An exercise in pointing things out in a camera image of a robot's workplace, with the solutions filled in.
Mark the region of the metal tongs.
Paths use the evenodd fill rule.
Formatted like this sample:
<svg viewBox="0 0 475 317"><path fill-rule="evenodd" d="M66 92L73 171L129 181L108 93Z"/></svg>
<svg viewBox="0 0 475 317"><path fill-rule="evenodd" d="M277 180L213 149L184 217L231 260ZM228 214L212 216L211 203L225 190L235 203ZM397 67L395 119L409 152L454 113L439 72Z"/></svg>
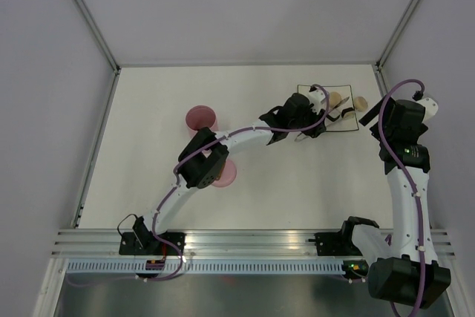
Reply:
<svg viewBox="0 0 475 317"><path fill-rule="evenodd" d="M331 107L331 111L329 112L329 114L327 115L327 120L330 121L330 124L326 125L326 127L328 128L330 125L338 122L339 120L341 120L341 111L340 111L340 107L342 105L344 105L348 100L349 100L350 97L345 97L345 98L341 98L340 97L340 101L335 104L333 107ZM299 134L295 139L294 141L299 143L303 140L307 139L306 136L304 136L303 134Z"/></svg>

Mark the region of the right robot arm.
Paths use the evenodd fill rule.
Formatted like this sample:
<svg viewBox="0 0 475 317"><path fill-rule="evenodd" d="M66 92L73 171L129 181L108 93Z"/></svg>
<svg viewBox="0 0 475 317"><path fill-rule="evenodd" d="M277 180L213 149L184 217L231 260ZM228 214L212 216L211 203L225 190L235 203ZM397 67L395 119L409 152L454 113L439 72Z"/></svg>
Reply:
<svg viewBox="0 0 475 317"><path fill-rule="evenodd" d="M341 249L358 251L369 271L371 297L426 310L451 284L451 272L439 265L428 219L430 155L418 143L426 122L439 107L430 97L379 102L360 123L370 126L380 145L392 197L393 233L386 241L372 220L350 217L338 236Z"/></svg>

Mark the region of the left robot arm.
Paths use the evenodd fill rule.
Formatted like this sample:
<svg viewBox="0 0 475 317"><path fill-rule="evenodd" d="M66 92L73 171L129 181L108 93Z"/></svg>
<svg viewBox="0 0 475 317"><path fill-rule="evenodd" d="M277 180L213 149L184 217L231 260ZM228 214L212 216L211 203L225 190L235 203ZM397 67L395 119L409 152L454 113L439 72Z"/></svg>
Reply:
<svg viewBox="0 0 475 317"><path fill-rule="evenodd" d="M232 155L277 143L290 133L316 138L325 132L329 112L330 95L313 87L308 94L293 93L283 105L247 127L234 131L200 129L178 157L173 169L175 184L155 209L136 216L132 230L122 233L119 254L181 255L184 235L168 233L171 222L192 195L220 178Z"/></svg>

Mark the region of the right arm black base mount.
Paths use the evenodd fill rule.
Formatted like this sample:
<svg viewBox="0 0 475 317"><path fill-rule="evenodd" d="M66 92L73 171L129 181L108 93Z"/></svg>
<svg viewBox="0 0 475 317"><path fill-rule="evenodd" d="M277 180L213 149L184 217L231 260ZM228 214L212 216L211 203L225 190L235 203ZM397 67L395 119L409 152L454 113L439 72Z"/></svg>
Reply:
<svg viewBox="0 0 475 317"><path fill-rule="evenodd" d="M340 232L317 232L309 240L318 256L348 256L349 250Z"/></svg>

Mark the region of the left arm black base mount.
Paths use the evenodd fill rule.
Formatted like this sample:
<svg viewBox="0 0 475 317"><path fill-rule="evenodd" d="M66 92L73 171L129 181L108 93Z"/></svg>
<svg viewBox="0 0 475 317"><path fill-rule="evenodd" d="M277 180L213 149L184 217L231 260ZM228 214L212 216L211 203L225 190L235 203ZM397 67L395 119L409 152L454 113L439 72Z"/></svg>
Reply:
<svg viewBox="0 0 475 317"><path fill-rule="evenodd" d="M180 253L183 252L186 245L186 234L184 232L166 232L160 235L162 240L174 244ZM145 239L145 243L140 243L133 232L122 234L119 255L124 256L142 256L142 255L165 255L178 256L175 248L169 244L157 240L151 233Z"/></svg>

